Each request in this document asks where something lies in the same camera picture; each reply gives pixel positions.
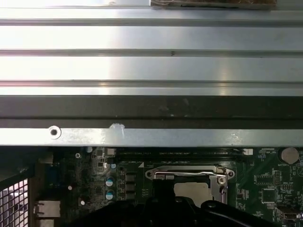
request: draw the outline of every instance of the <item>green circuit board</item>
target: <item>green circuit board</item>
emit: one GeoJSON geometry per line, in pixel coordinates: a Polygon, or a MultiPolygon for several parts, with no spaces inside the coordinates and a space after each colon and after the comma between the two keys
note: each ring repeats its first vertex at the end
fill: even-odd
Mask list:
{"type": "Polygon", "coordinates": [[[280,226],[299,227],[285,220],[279,206],[303,210],[303,149],[292,164],[280,158],[281,148],[241,149],[138,149],[95,148],[66,151],[56,164],[60,182],[76,183],[62,201],[62,217],[69,222],[116,200],[144,203],[152,196],[146,171],[159,166],[219,165],[235,176],[228,181],[228,204],[280,226]]]}

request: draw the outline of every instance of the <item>mesh vent grille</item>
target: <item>mesh vent grille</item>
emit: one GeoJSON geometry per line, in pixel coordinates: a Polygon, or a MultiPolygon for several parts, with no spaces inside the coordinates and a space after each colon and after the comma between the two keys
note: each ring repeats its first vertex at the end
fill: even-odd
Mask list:
{"type": "Polygon", "coordinates": [[[0,227],[28,227],[27,179],[0,192],[0,227]]]}

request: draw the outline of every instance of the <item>reflective metal surface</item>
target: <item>reflective metal surface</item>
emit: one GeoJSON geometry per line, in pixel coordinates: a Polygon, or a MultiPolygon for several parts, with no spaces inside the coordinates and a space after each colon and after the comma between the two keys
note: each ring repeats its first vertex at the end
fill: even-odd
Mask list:
{"type": "Polygon", "coordinates": [[[297,0],[273,11],[145,0],[0,6],[11,7],[0,8],[0,95],[303,96],[297,0]]]}
{"type": "Polygon", "coordinates": [[[1,128],[1,145],[108,147],[301,147],[303,130],[1,128]]]}

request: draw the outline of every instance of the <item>silver metal strip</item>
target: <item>silver metal strip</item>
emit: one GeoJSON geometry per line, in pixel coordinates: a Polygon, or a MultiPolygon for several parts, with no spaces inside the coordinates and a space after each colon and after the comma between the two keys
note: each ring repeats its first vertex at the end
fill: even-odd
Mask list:
{"type": "MultiPolygon", "coordinates": [[[[149,0],[5,0],[0,7],[13,8],[41,8],[41,7],[121,7],[121,6],[149,6],[149,0]]],[[[301,0],[279,0],[277,8],[301,9],[301,0]]]]}
{"type": "Polygon", "coordinates": [[[303,27],[0,26],[0,49],[303,51],[303,27]]]}
{"type": "Polygon", "coordinates": [[[93,80],[96,86],[107,81],[303,82],[301,58],[0,57],[0,65],[0,85],[4,80],[93,80]]]}
{"type": "Polygon", "coordinates": [[[0,8],[0,19],[134,19],[134,20],[204,20],[236,22],[283,22],[303,20],[302,11],[273,10],[199,10],[199,9],[170,9],[163,10],[151,7],[141,8],[0,8]]]}
{"type": "Polygon", "coordinates": [[[303,96],[299,88],[266,87],[0,87],[0,96],[303,96]]]}
{"type": "Polygon", "coordinates": [[[280,147],[303,146],[303,130],[211,129],[0,129],[0,145],[109,147],[280,147]]]}

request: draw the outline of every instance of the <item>metal bracket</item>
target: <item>metal bracket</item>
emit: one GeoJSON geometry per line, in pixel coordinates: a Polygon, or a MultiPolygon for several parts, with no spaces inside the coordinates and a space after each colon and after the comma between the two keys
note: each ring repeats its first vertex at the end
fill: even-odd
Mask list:
{"type": "Polygon", "coordinates": [[[160,166],[146,171],[150,179],[174,180],[176,176],[208,176],[214,200],[227,202],[227,183],[235,172],[222,166],[160,166]]]}

